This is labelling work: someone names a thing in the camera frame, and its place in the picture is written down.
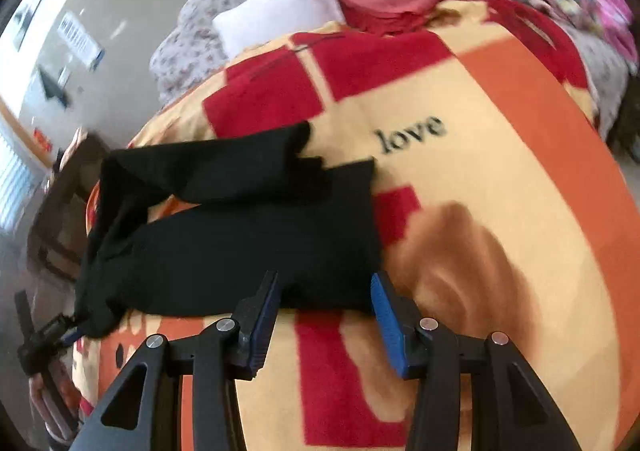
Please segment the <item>left hand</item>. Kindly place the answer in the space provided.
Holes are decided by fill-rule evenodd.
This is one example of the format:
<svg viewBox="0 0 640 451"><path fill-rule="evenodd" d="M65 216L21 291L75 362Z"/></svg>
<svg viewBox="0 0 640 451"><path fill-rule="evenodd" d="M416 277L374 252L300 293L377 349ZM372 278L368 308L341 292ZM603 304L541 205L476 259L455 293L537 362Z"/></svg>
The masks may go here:
<svg viewBox="0 0 640 451"><path fill-rule="evenodd" d="M52 381L47 383L42 374L29 379L29 398L47 431L58 439L68 440L79 428L79 409L81 394L70 376L70 371L61 360L50 363L48 371ZM63 414L55 400L53 390L58 392L66 406L68 416Z"/></svg>

